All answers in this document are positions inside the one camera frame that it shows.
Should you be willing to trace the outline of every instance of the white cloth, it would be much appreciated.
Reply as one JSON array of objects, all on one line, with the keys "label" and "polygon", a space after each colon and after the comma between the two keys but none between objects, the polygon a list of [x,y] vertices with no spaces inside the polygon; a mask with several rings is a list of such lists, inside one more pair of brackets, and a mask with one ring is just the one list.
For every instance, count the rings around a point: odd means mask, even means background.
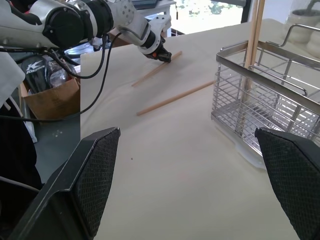
[{"label": "white cloth", "polygon": [[0,52],[0,107],[24,79],[25,73],[12,57],[6,52]]}]

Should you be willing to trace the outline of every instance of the robotic arm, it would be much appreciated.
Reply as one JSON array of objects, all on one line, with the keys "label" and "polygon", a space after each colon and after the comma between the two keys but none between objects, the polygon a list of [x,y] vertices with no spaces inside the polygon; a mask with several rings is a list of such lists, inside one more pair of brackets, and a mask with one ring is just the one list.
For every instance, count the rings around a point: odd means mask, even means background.
[{"label": "robotic arm", "polygon": [[117,28],[147,58],[169,63],[161,32],[170,26],[169,15],[148,22],[131,0],[38,0],[28,14],[0,0],[0,46],[67,49]]}]

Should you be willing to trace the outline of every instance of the cardboard box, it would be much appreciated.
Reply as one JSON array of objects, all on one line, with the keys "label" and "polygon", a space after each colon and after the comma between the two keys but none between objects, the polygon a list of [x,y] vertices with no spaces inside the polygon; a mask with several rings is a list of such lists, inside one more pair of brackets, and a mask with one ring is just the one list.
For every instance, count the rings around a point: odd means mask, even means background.
[{"label": "cardboard box", "polygon": [[28,96],[28,87],[20,85],[21,97],[37,119],[59,119],[80,111],[80,84],[76,79]]}]

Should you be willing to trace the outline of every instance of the white table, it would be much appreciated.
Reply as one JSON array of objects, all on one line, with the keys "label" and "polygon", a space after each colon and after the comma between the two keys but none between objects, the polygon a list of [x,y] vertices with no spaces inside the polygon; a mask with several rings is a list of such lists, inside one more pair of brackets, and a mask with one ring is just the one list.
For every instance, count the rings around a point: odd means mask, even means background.
[{"label": "white table", "polygon": [[[144,17],[159,13],[170,15],[170,6],[174,4],[176,4],[176,2],[173,0],[162,0],[158,2],[155,8],[142,9],[138,10],[138,12],[142,14]],[[171,28],[167,30],[166,35],[167,37],[171,37]]]},{"label": "white table", "polygon": [[[263,41],[281,42],[281,23],[262,22]],[[297,240],[268,175],[240,157],[211,121],[213,88],[154,110],[136,112],[214,78],[221,47],[248,39],[250,25],[169,37],[180,58],[137,88],[160,62],[133,45],[112,50],[106,86],[81,116],[81,136],[120,127],[109,199],[95,240]],[[81,56],[81,74],[101,53]],[[81,81],[81,109],[95,98],[103,73]]]}]

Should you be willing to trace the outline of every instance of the black mesh pad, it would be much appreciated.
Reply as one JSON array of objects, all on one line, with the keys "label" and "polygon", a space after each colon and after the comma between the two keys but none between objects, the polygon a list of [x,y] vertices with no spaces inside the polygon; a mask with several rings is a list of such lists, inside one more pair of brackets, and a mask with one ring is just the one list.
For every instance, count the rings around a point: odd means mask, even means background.
[{"label": "black mesh pad", "polygon": [[273,191],[301,240],[319,239],[320,149],[291,133],[257,128]]},{"label": "black mesh pad", "polygon": [[75,198],[92,236],[97,234],[111,189],[118,138],[119,133],[113,132],[97,141],[75,184]]}]

